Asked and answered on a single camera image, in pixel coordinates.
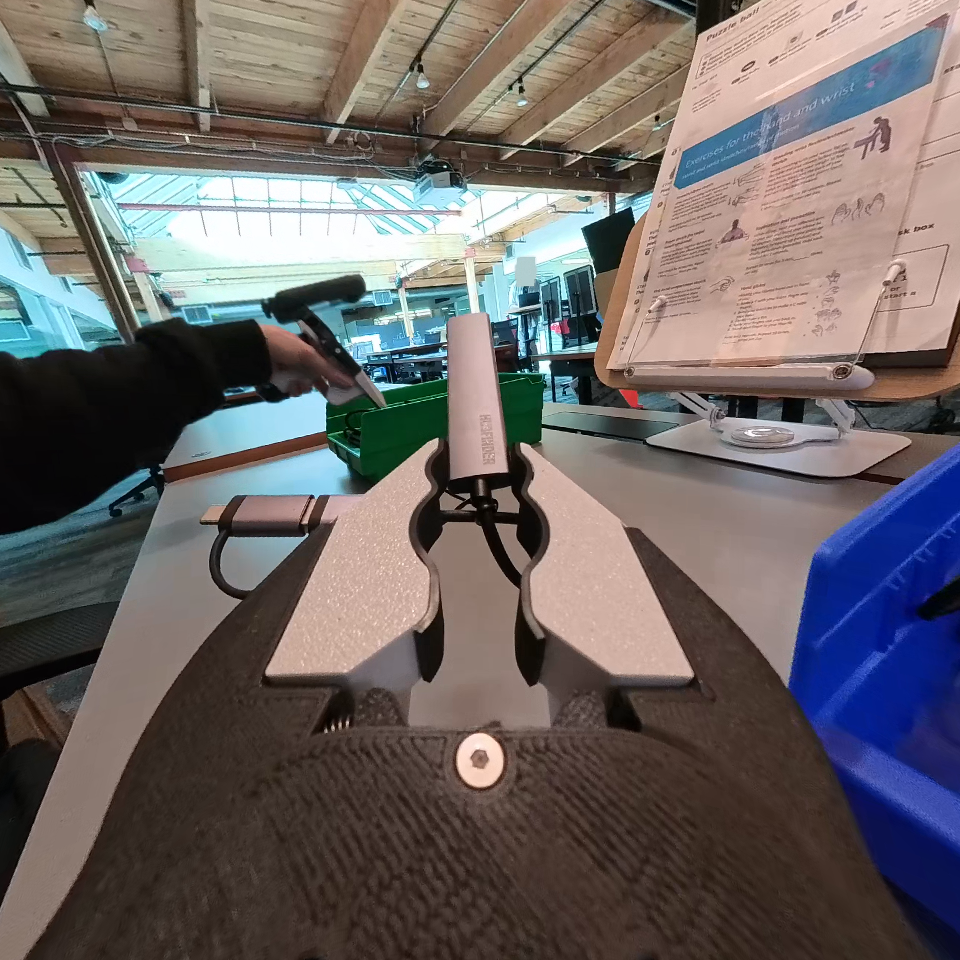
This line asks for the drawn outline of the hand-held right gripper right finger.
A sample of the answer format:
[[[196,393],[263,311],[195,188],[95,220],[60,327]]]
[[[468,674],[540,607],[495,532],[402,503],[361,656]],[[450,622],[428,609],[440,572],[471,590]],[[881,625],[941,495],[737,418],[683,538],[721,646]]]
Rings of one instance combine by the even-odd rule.
[[[514,651],[528,686],[681,689],[690,661],[621,520],[527,443],[513,450],[521,572]]]

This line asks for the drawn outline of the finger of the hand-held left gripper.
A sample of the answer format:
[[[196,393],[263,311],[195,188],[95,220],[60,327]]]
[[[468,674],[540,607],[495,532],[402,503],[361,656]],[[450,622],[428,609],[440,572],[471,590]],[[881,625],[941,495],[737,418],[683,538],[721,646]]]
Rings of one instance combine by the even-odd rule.
[[[378,409],[387,407],[381,390],[318,317],[302,318],[298,321],[298,326],[300,339],[349,379],[347,387],[334,384],[328,387],[326,398],[329,405],[344,406],[365,398]]]

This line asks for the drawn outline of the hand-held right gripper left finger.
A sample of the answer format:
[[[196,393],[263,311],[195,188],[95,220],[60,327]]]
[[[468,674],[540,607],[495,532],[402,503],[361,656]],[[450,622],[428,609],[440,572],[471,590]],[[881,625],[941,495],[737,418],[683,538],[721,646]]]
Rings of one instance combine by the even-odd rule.
[[[282,687],[411,689],[445,652],[441,581],[449,453],[428,441],[334,521],[271,655]]]

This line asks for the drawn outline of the green plastic bin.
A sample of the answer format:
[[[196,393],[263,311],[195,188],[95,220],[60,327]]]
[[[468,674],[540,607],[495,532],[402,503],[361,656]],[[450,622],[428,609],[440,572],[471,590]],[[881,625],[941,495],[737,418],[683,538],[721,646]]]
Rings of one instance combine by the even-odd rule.
[[[545,378],[534,373],[498,375],[507,443],[542,438]],[[435,439],[448,436],[448,382],[438,379],[384,392],[386,407],[362,395],[326,406],[327,444],[358,476],[377,483]]]

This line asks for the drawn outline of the grey metal USB hub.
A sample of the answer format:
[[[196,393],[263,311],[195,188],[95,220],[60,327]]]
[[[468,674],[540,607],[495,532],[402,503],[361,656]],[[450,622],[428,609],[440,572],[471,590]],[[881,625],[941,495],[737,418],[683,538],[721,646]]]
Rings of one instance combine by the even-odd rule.
[[[465,494],[478,479],[502,486],[509,480],[509,446],[490,318],[450,318],[446,333],[448,487]]]

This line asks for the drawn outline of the blue plastic bin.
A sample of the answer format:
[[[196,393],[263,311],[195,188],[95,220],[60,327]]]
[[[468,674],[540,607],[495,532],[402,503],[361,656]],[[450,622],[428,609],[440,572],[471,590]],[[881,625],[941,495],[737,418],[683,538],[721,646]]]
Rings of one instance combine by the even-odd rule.
[[[870,857],[958,958],[958,612],[917,609],[959,572],[958,446],[811,559],[789,690],[822,741]]]

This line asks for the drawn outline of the person's left forearm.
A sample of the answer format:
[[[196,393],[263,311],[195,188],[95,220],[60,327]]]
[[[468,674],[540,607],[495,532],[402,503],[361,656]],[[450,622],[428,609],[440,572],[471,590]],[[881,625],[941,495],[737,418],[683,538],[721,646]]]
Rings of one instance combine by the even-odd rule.
[[[55,522],[170,450],[225,391],[272,376],[253,320],[194,326],[174,318],[132,343],[92,351],[1,354],[1,532]]]

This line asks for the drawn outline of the grey desk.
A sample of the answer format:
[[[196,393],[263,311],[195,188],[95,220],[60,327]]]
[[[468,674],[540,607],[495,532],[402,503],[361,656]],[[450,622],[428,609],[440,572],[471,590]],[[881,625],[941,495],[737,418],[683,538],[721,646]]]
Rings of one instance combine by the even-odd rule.
[[[642,531],[739,625],[786,680],[813,553],[840,526],[957,446],[911,434],[866,479],[810,479],[619,438],[545,430],[538,451]],[[340,495],[359,481],[318,446],[187,464],[150,523],[89,688],[2,905],[2,958],[25,958],[77,879],[139,738],[201,643],[234,607],[210,582],[213,532],[199,518],[233,496]],[[445,650],[412,698],[418,721],[545,721],[546,693],[516,671],[517,594],[474,526],[435,547]]]

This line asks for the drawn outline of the person's left hand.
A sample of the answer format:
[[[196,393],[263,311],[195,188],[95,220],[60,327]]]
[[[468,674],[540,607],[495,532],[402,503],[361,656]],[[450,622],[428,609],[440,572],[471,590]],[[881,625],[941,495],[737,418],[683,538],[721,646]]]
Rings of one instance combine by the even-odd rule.
[[[279,326],[260,324],[270,358],[268,383],[284,398],[298,398],[312,392],[326,397],[330,386],[339,383],[339,373],[311,345]]]

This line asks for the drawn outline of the neighbouring grey table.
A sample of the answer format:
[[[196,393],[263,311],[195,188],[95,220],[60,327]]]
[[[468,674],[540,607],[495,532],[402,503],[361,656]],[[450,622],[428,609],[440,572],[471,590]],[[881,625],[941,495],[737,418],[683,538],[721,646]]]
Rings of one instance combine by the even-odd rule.
[[[319,450],[327,401],[314,391],[278,403],[228,405],[187,426],[161,470],[167,483]]]

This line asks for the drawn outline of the ceiling projector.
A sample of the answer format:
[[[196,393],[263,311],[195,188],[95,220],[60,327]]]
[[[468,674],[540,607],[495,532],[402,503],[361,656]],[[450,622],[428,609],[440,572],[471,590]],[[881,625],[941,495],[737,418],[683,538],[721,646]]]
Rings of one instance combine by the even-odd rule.
[[[450,164],[426,164],[413,180],[413,204],[418,209],[446,209],[460,204],[468,189],[462,174]]]

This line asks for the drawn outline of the wooden document stand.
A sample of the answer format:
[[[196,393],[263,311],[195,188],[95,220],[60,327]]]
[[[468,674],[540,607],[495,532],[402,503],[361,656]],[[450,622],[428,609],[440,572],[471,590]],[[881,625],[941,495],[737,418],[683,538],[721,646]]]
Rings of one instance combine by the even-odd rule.
[[[940,199],[943,189],[958,189],[958,124],[946,136],[935,137],[933,146],[933,186]],[[690,423],[651,438],[653,446],[789,474],[847,478],[909,446],[907,438],[858,429],[855,402],[912,401],[955,389],[958,296],[950,313],[954,335],[939,360],[930,354],[898,353],[758,366],[609,369],[623,309],[635,291],[633,271],[646,215],[627,242],[604,310],[594,366],[607,385],[665,393],[694,416]]]

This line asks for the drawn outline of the black office chair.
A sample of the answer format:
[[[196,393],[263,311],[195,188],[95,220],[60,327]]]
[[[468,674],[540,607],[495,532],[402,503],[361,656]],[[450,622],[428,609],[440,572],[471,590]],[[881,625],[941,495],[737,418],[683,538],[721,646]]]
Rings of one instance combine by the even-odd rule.
[[[111,501],[107,506],[108,515],[112,519],[123,516],[123,508],[131,503],[141,503],[146,499],[147,492],[153,490],[157,498],[161,498],[166,486],[162,466],[156,462],[148,468],[148,476],[124,494]]]

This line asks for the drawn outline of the black monitor panel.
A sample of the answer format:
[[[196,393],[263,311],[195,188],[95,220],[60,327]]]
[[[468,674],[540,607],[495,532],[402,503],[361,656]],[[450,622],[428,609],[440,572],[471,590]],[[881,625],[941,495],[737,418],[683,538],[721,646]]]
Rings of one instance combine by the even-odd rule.
[[[582,227],[582,238],[596,275],[618,270],[635,222],[634,210],[628,206]]]

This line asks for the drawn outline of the black mesh chair seat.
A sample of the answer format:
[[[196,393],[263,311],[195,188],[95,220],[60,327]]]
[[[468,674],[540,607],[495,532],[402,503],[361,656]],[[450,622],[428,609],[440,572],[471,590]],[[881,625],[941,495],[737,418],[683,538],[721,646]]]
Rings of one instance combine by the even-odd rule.
[[[1,628],[1,700],[98,660],[119,602],[60,610]]]

